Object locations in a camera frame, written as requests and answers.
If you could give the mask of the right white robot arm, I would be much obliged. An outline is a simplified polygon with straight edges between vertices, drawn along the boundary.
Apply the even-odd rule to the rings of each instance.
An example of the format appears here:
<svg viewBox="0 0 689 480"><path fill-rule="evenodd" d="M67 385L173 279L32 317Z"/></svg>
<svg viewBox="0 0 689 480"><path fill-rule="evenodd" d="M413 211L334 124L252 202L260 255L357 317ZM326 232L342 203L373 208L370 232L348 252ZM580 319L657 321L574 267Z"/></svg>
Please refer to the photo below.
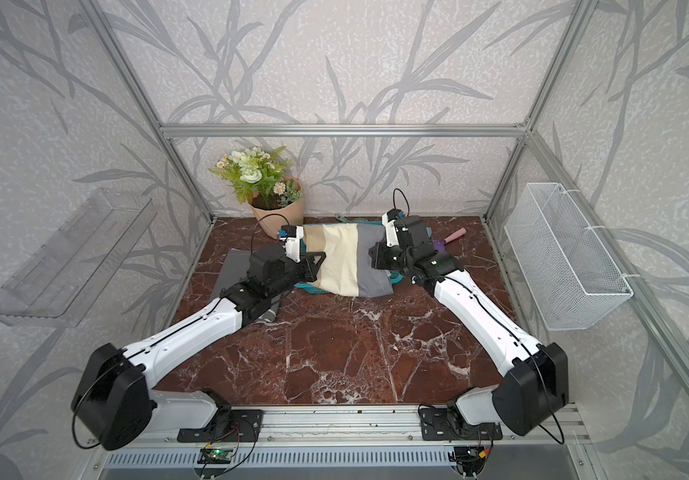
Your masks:
<svg viewBox="0 0 689 480"><path fill-rule="evenodd" d="M369 250L371 266L396 270L452 312L494 363L500 382L474 387L448 404L459 426L500 423L524 436L569 402L568 362L505 315L446 251L435 248L423 220L393 208L382 215L385 239Z"/></svg>

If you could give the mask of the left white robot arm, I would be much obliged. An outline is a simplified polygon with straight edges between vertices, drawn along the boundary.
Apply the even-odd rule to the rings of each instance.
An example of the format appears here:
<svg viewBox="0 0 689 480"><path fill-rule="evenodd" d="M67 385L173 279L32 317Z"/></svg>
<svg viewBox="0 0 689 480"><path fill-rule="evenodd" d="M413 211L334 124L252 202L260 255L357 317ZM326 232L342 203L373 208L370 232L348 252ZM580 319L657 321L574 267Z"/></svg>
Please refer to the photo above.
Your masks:
<svg viewBox="0 0 689 480"><path fill-rule="evenodd" d="M92 352L70 409L105 450L118 450L154 431L202 429L220 410L216 396L161 392L172 370L258 320L284 293L314 282L322 251L268 245L250 255L248 275L190 317L124 348L108 343Z"/></svg>

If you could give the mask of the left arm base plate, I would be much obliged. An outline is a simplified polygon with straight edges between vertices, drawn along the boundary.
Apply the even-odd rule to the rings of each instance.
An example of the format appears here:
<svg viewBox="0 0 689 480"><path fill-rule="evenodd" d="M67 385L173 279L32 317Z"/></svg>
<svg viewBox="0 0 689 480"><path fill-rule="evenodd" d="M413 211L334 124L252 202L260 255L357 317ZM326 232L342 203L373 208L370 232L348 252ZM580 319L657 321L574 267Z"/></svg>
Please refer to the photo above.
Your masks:
<svg viewBox="0 0 689 480"><path fill-rule="evenodd" d="M222 408L200 429L180 429L178 443L248 442L258 440L264 412L260 409Z"/></svg>

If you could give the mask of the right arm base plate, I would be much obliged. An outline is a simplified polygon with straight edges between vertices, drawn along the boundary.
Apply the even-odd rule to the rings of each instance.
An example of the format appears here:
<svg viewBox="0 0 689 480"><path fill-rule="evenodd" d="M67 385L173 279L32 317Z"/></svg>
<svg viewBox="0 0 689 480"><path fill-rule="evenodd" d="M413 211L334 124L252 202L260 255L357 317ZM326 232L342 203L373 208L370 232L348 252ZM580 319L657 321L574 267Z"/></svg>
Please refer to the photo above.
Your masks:
<svg viewBox="0 0 689 480"><path fill-rule="evenodd" d="M421 436L425 441L502 440L498 423L468 424L454 408L419 404Z"/></svg>

